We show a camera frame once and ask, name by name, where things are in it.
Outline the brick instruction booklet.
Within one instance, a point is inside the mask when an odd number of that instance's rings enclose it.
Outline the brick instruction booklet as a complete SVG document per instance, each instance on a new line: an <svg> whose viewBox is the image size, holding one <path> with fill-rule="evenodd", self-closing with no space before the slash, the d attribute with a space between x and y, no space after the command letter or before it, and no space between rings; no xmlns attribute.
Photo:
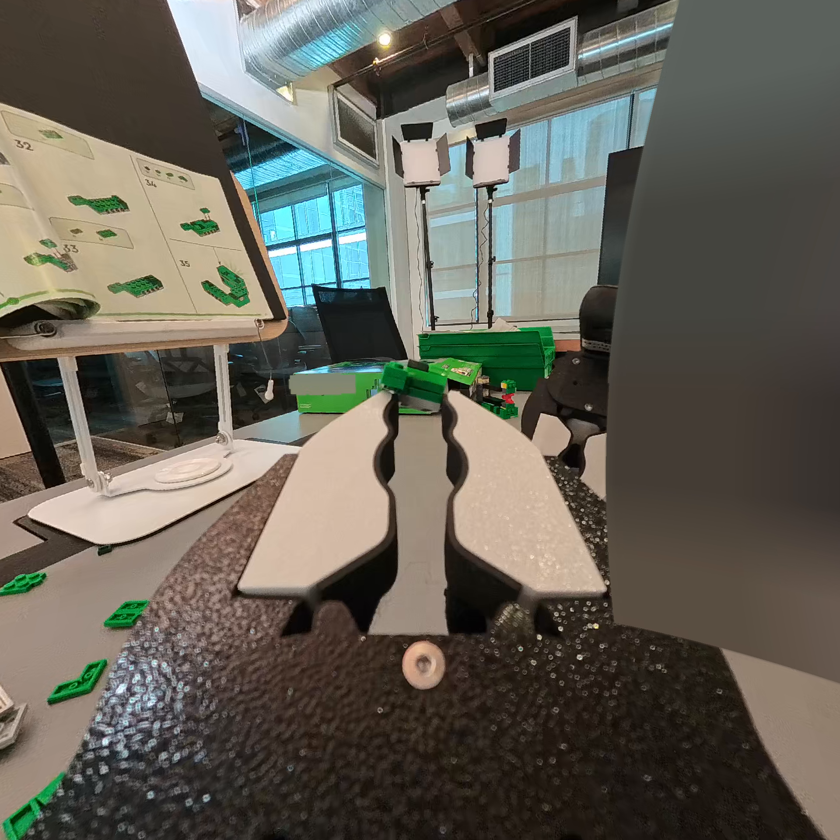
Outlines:
<svg viewBox="0 0 840 840"><path fill-rule="evenodd" d="M2 104L1 316L272 319L221 182Z"/></svg>

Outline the white wooden book stand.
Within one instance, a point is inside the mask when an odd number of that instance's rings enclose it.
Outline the white wooden book stand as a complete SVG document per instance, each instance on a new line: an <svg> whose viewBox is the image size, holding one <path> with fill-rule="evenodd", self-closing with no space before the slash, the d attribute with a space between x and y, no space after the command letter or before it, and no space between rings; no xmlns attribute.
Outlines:
<svg viewBox="0 0 840 840"><path fill-rule="evenodd" d="M267 444L234 438L228 346L281 334L286 306L167 2L2 2L1 24L2 104L218 179L272 313L271 319L39 317L2 327L2 361L57 359L87 484L38 504L29 517L90 543L128 543L245 488L278 460ZM214 441L110 477L92 449L77 358L190 344L213 346Z"/></svg>

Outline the wall air vent grille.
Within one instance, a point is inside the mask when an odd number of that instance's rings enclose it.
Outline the wall air vent grille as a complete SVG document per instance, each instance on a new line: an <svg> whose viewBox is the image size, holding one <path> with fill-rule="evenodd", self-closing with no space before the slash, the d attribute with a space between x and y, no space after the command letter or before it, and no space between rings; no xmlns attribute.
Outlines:
<svg viewBox="0 0 840 840"><path fill-rule="evenodd" d="M358 162L379 169L380 145L375 116L348 98L341 88L330 86L328 93L333 143Z"/></svg>

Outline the green cardboard brick box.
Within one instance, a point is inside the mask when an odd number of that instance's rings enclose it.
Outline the green cardboard brick box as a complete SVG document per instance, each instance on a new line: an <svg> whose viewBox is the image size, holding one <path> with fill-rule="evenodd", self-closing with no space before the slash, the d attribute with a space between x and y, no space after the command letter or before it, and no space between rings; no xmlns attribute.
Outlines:
<svg viewBox="0 0 840 840"><path fill-rule="evenodd" d="M356 360L328 364L291 375L289 391L301 414L342 414L380 389L386 362Z"/></svg>

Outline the black office chair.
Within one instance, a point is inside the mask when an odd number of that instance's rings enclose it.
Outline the black office chair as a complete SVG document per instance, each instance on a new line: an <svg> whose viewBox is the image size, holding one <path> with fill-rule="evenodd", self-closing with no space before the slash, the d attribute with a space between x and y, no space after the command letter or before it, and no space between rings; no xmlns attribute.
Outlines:
<svg viewBox="0 0 840 840"><path fill-rule="evenodd" d="M333 364L408 360L383 287L311 290Z"/></svg>

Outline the pile of green grey bricks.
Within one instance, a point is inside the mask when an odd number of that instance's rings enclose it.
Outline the pile of green grey bricks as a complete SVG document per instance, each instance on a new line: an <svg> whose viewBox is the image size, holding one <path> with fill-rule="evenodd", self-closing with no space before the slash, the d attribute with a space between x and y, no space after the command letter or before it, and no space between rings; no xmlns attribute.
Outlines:
<svg viewBox="0 0 840 840"><path fill-rule="evenodd" d="M2 587L2 595L21 595L31 592L37 585L46 581L47 573L38 572L20 574L11 583ZM103 628L109 630L129 629L140 619L148 600L129 600L120 604L102 623ZM49 693L46 703L53 707L60 703L87 697L98 687L102 676L107 672L109 661L107 658L92 660L80 669L78 675L72 679L59 682ZM20 704L3 714L2 718L2 749L11 748L17 740L20 723L24 718L26 705ZM59 772L47 785L34 796L18 807L2 822L4 838L25 838L31 826L41 816L51 803L65 779L66 772Z"/></svg>

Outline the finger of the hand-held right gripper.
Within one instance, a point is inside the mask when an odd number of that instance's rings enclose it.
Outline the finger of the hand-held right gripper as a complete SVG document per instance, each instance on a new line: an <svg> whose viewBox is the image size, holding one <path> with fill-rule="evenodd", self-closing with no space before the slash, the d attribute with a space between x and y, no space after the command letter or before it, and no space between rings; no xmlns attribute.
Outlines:
<svg viewBox="0 0 840 840"><path fill-rule="evenodd" d="M597 423L570 420L570 468L602 500L606 498L606 430Z"/></svg>

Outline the grey desk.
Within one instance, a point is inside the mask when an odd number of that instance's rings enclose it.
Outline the grey desk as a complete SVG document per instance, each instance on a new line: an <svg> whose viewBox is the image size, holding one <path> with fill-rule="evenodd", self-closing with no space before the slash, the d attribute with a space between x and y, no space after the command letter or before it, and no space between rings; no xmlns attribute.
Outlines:
<svg viewBox="0 0 840 840"><path fill-rule="evenodd" d="M2 681L33 679L2 821L65 771L25 838L824 838L724 654L620 625L609 591L432 636L427 690L410 636L237 595L289 472L2 597ZM103 628L129 600L134 627ZM91 695L47 706L100 658Z"/></svg>

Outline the silver ventilation duct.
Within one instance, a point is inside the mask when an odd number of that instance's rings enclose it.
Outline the silver ventilation duct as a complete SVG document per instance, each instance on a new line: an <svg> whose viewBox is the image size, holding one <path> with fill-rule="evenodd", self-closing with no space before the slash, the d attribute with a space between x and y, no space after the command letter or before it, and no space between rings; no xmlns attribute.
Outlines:
<svg viewBox="0 0 840 840"><path fill-rule="evenodd" d="M450 1L269 1L238 21L245 70L271 88L298 81Z"/></svg>

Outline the green brick assembly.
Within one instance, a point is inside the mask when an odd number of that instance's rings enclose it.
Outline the green brick assembly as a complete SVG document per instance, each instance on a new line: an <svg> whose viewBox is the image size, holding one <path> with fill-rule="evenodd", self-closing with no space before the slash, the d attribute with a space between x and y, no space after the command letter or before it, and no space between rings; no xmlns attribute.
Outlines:
<svg viewBox="0 0 840 840"><path fill-rule="evenodd" d="M447 379L430 370L424 361L406 360L385 363L381 387L394 394L411 411L439 413L447 392Z"/></svg>

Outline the studio panel light on stand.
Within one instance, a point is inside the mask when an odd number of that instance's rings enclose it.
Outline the studio panel light on stand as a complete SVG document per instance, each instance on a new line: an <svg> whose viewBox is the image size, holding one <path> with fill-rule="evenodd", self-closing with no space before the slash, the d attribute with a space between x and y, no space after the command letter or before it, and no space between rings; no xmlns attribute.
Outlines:
<svg viewBox="0 0 840 840"><path fill-rule="evenodd" d="M521 132L508 132L508 120L497 118L476 124L476 136L466 140L465 174L474 190L485 191L486 221L486 321L491 329L495 319L494 276L496 254L494 246L494 203L499 186L509 183L510 175L520 167Z"/></svg>
<svg viewBox="0 0 840 840"><path fill-rule="evenodd" d="M402 139L392 137L392 153L395 173L402 179L406 188L418 192L427 324L434 332L438 316L434 304L434 262L429 247L427 199L430 190L440 186L443 176L450 172L450 159L447 135L444 133L435 139L433 128L432 122L403 123Z"/></svg>

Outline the silver duct with vent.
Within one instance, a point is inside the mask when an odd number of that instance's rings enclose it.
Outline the silver duct with vent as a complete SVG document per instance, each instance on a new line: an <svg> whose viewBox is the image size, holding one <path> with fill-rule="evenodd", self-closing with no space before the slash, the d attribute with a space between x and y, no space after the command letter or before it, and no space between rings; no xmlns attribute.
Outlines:
<svg viewBox="0 0 840 840"><path fill-rule="evenodd" d="M634 74L665 59L679 3L661 3L620 20L578 35L577 82L550 96L537 88L512 107L490 102L488 69L478 76L456 82L447 89L446 111L451 125L459 126L490 118L594 82Z"/></svg>

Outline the black monitor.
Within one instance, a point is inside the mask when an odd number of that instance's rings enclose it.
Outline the black monitor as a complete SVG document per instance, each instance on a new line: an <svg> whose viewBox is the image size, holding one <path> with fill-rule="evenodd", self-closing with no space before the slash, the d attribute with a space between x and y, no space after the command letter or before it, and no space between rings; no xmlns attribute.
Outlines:
<svg viewBox="0 0 840 840"><path fill-rule="evenodd" d="M611 153L607 158L602 240L598 262L599 286L617 286L627 237L643 146Z"/></svg>

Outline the white duct vent grille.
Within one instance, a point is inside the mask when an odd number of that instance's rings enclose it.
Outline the white duct vent grille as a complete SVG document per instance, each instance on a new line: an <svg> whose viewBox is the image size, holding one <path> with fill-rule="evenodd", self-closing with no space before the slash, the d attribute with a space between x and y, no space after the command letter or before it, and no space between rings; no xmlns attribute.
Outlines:
<svg viewBox="0 0 840 840"><path fill-rule="evenodd" d="M577 16L526 38L492 50L488 55L488 88L493 106L512 107L537 88L553 95L576 86L578 65Z"/></svg>

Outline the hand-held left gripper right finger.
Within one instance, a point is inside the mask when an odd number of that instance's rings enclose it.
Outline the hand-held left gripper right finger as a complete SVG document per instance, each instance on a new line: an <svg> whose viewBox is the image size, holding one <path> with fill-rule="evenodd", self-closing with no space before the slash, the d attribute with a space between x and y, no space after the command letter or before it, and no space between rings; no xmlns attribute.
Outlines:
<svg viewBox="0 0 840 840"><path fill-rule="evenodd" d="M483 634L507 604L597 597L604 582L544 457L461 392L444 398L450 634Z"/></svg>

